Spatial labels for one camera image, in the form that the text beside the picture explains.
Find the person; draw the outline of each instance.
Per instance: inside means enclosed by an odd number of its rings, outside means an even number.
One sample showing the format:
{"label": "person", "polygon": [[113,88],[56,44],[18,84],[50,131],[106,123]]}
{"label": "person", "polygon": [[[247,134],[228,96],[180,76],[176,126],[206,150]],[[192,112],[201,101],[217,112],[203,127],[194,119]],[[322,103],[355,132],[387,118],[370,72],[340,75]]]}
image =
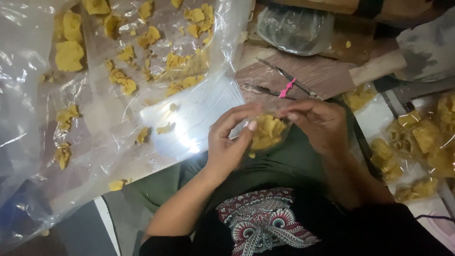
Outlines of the person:
{"label": "person", "polygon": [[[242,105],[211,126],[207,164],[152,217],[141,256],[452,255],[405,205],[395,203],[383,182],[362,168],[349,150],[346,110],[333,102],[298,100],[278,111],[320,156],[326,193],[309,183],[282,186],[276,175],[210,206],[233,174],[251,168],[242,162],[257,123],[250,122],[237,139],[229,139],[229,134],[242,120],[261,112],[261,104]],[[299,151],[292,158],[305,158],[306,153]]]}

